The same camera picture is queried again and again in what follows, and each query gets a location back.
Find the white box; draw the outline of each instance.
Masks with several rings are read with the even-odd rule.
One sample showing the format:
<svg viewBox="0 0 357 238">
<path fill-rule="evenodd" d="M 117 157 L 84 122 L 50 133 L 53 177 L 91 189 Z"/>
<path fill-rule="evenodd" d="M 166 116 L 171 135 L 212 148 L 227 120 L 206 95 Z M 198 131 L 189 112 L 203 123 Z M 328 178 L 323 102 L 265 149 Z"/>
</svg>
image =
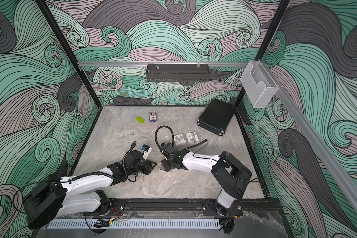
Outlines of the white box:
<svg viewBox="0 0 357 238">
<path fill-rule="evenodd" d="M 186 138 L 188 139 L 188 145 L 194 145 L 200 142 L 196 131 L 186 133 Z"/>
<path fill-rule="evenodd" d="M 184 139 L 184 135 L 182 133 L 175 135 L 173 138 L 175 141 L 175 147 L 180 147 L 182 145 L 186 145 L 186 140 Z"/>
</svg>

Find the wave pattern wallpaper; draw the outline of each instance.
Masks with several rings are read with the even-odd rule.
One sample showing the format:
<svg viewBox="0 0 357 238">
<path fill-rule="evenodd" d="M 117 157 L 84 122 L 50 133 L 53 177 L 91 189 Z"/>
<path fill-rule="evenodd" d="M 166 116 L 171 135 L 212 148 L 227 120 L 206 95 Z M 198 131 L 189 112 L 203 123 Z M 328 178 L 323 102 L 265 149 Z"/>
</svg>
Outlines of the wave pattern wallpaper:
<svg viewBox="0 0 357 238">
<path fill-rule="evenodd" d="M 357 184 L 357 0 L 290 6 L 264 61 Z M 357 214 L 274 96 L 243 122 L 295 237 L 357 237 Z"/>
<path fill-rule="evenodd" d="M 47 0 L 79 61 L 249 61 L 279 0 Z M 296 0 L 292 5 L 307 2 Z M 145 67 L 87 67 L 104 105 L 234 103 L 244 69 L 213 68 L 207 83 L 150 83 Z"/>
<path fill-rule="evenodd" d="M 0 0 L 0 238 L 30 237 L 16 192 L 67 175 L 97 110 L 34 0 Z"/>
</svg>

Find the marble floor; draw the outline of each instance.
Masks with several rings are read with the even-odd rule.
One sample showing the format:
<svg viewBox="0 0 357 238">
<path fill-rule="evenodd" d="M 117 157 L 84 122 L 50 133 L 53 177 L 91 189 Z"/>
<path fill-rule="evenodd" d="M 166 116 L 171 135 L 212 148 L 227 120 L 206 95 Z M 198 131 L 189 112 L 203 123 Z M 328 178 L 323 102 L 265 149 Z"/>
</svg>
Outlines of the marble floor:
<svg viewBox="0 0 357 238">
<path fill-rule="evenodd" d="M 157 149 L 154 135 L 157 127 L 167 125 L 175 135 L 197 131 L 200 141 L 209 141 L 199 154 L 219 155 L 228 151 L 252 171 L 251 178 L 256 178 L 236 117 L 233 116 L 225 135 L 217 136 L 196 124 L 204 109 L 205 107 L 104 107 L 74 175 L 97 171 L 120 161 L 136 140 L 135 149 L 140 149 L 143 144 L 152 147 L 153 151 L 148 159 L 157 162 L 157 166 L 149 175 L 139 173 L 135 183 L 126 181 L 104 188 L 109 198 L 217 198 L 221 186 L 212 174 L 184 169 L 172 169 L 168 173 L 159 169 L 164 156 Z M 153 111 L 157 112 L 157 122 L 148 120 L 148 112 Z M 135 120 L 137 116 L 145 121 L 139 123 Z M 157 139 L 159 143 L 172 141 L 168 129 L 161 129 Z M 250 183 L 243 198 L 264 198 L 260 184 Z"/>
</svg>

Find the green toy block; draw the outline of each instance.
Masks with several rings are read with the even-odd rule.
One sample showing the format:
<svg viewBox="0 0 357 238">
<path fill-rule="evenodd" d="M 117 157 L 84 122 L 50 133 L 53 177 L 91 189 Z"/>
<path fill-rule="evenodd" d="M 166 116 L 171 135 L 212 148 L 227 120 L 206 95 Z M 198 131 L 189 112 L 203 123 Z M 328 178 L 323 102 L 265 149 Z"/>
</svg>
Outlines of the green toy block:
<svg viewBox="0 0 357 238">
<path fill-rule="evenodd" d="M 138 122 L 140 122 L 140 123 L 143 123 L 143 122 L 144 122 L 144 119 L 141 118 L 141 117 L 137 117 L 136 120 L 137 120 Z"/>
</svg>

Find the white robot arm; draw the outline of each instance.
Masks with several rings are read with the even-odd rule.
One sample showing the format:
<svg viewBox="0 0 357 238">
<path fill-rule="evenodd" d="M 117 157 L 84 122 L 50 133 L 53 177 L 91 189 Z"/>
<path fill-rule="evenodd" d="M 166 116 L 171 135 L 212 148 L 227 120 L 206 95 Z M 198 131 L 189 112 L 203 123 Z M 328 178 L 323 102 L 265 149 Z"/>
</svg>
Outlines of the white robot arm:
<svg viewBox="0 0 357 238">
<path fill-rule="evenodd" d="M 99 215 L 107 213 L 110 202 L 104 191 L 87 192 L 125 182 L 131 174 L 148 175 L 156 166 L 155 162 L 147 159 L 151 152 L 149 146 L 143 145 L 142 153 L 132 151 L 134 146 L 134 144 L 131 146 L 122 161 L 99 171 L 73 177 L 60 178 L 57 174 L 46 177 L 44 181 L 50 183 L 38 184 L 24 197 L 29 228 L 39 228 L 55 217 L 77 212 L 96 212 Z M 248 180 L 251 178 L 251 172 L 228 152 L 223 152 L 221 155 L 195 155 L 184 150 L 174 158 L 171 157 L 169 164 L 176 164 L 175 168 L 213 174 L 222 186 L 217 199 L 220 208 L 227 209 L 235 199 L 242 199 Z M 232 167 L 230 172 L 226 170 L 229 167 Z"/>
</svg>

